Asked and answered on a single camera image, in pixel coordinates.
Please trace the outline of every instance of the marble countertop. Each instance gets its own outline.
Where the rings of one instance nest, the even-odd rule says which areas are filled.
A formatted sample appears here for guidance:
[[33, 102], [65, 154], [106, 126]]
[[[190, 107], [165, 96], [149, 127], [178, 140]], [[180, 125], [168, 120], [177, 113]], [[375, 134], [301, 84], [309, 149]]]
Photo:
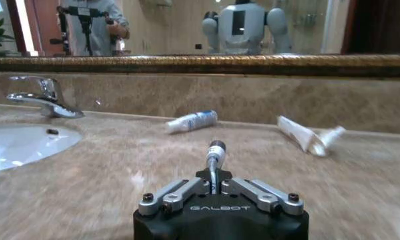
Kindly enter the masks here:
[[400, 135], [349, 131], [317, 158], [272, 125], [225, 122], [166, 135], [165, 121], [92, 112], [48, 119], [33, 108], [0, 106], [1, 124], [53, 124], [84, 137], [62, 153], [0, 171], [0, 240], [132, 239], [142, 194], [192, 178], [217, 139], [225, 170], [300, 193], [309, 239], [400, 239]]

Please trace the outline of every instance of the chrome faucet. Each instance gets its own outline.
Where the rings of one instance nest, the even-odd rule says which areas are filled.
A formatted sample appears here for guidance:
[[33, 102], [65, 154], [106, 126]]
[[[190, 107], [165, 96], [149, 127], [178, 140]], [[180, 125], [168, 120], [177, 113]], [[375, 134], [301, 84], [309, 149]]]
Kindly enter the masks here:
[[12, 81], [36, 80], [40, 84], [42, 93], [12, 93], [6, 96], [6, 99], [9, 99], [10, 101], [17, 103], [36, 103], [42, 105], [41, 115], [49, 118], [77, 119], [85, 116], [82, 111], [80, 111], [74, 107], [68, 106], [68, 104], [65, 103], [61, 85], [54, 79], [41, 76], [13, 76], [9, 79]]

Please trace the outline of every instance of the sink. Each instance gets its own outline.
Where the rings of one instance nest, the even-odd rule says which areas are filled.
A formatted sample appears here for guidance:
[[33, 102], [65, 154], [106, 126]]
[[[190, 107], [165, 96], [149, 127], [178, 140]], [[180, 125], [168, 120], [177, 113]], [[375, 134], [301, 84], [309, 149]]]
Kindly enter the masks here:
[[74, 130], [52, 125], [0, 125], [0, 171], [24, 166], [70, 148], [81, 140]]

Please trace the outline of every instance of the drain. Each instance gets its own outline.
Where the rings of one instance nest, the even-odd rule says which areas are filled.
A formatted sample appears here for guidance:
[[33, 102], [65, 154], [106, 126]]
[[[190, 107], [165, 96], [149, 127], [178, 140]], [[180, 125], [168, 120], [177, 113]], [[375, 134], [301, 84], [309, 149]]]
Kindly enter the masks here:
[[60, 135], [60, 132], [57, 130], [48, 129], [46, 130], [46, 134], [49, 134], [49, 135]]

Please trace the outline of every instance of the gold mirror frame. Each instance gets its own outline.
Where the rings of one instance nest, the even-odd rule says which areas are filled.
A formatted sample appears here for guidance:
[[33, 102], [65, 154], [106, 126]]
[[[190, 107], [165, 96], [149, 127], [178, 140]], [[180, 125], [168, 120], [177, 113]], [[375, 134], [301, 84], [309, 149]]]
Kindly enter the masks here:
[[400, 77], [400, 55], [4, 57], [0, 72]]

